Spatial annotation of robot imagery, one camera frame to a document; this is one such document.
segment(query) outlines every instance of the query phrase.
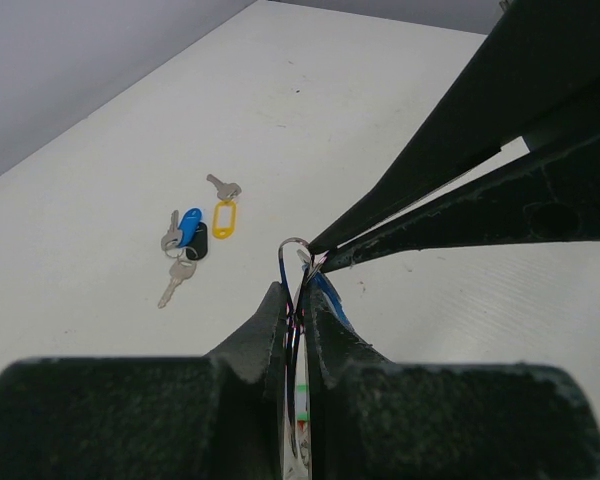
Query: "bunch of keys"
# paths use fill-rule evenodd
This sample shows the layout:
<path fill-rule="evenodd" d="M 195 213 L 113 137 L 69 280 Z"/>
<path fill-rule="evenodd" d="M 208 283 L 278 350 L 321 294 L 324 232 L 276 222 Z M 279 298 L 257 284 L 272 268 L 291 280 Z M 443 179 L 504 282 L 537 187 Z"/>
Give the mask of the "bunch of keys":
<path fill-rule="evenodd" d="M 179 213 L 175 210 L 171 214 L 171 223 L 167 233 L 162 237 L 160 246 L 167 256 L 167 252 L 174 248 L 183 248 L 184 250 L 175 257 L 175 262 L 169 269 L 171 280 L 164 294 L 158 302 L 158 308 L 164 308 L 175 289 L 193 276 L 196 271 L 198 260 L 202 260 L 208 251 L 207 245 L 207 225 L 200 220 L 202 212 L 193 208 L 189 210 L 178 225 Z"/>
<path fill-rule="evenodd" d="M 220 240 L 224 240 L 225 238 L 229 238 L 233 231 L 236 228 L 236 202 L 233 201 L 234 198 L 237 198 L 238 195 L 242 193 L 242 189 L 240 185 L 237 183 L 224 183 L 219 180 L 218 177 L 214 175 L 207 175 L 207 180 L 209 180 L 218 190 L 218 198 L 220 199 L 220 203 L 216 205 L 215 210 L 213 211 L 213 225 L 211 227 L 211 232 L 213 236 L 219 238 Z M 220 215 L 223 208 L 229 208 L 230 210 L 230 222 L 227 226 L 220 226 Z"/>

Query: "gray wall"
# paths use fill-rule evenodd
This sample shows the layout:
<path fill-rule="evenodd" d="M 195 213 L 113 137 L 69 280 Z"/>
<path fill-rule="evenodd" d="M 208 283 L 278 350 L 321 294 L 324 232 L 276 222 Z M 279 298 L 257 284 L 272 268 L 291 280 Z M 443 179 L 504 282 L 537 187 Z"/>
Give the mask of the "gray wall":
<path fill-rule="evenodd" d="M 254 0 L 0 0 L 0 175 Z"/>
<path fill-rule="evenodd" d="M 491 31 L 502 15 L 498 0 L 275 1 L 484 34 Z"/>

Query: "white table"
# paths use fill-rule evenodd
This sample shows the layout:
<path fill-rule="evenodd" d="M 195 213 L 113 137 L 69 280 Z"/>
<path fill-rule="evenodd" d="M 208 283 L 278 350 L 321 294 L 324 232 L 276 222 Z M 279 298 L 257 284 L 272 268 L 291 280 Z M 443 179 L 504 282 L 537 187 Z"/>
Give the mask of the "white table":
<path fill-rule="evenodd" d="M 279 243 L 366 193 L 482 40 L 260 1 L 31 155 L 0 177 L 0 370 L 207 352 L 278 278 Z M 160 237 L 174 208 L 210 219 L 207 173 L 242 186 L 237 230 L 158 310 Z M 559 365 L 600 420 L 600 244 L 410 252 L 331 278 L 390 358 Z"/>

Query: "yellow key tag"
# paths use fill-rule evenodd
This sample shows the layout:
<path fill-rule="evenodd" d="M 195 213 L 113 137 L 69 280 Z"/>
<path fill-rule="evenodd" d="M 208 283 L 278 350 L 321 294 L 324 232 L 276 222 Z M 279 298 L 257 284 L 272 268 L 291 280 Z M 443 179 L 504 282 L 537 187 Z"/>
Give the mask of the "yellow key tag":
<path fill-rule="evenodd" d="M 211 233 L 216 238 L 223 240 L 225 238 L 229 238 L 233 231 L 236 228 L 236 202 L 233 200 L 229 200 L 228 202 L 220 202 L 216 205 L 215 210 L 213 211 L 213 225 L 211 226 Z M 226 224 L 226 214 L 227 209 L 231 209 L 231 219 L 229 225 L 227 226 L 218 226 L 220 224 Z"/>

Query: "key fob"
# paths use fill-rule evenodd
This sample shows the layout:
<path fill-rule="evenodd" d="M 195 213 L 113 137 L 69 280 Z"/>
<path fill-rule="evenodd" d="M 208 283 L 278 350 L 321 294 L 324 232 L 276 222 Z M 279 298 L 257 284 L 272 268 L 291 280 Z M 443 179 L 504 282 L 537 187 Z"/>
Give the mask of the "key fob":
<path fill-rule="evenodd" d="M 185 247 L 196 234 L 196 228 L 202 220 L 202 211 L 199 208 L 192 208 L 184 214 L 178 229 L 182 231 L 182 240 L 178 244 L 179 248 Z"/>
<path fill-rule="evenodd" d="M 193 240 L 191 240 L 187 247 L 185 248 L 185 252 L 187 258 L 189 260 L 202 260 L 207 256 L 207 252 L 209 250 L 209 233 L 207 230 L 207 224 L 204 222 L 200 222 L 198 224 L 198 228 L 196 229 L 196 233 L 193 236 Z"/>

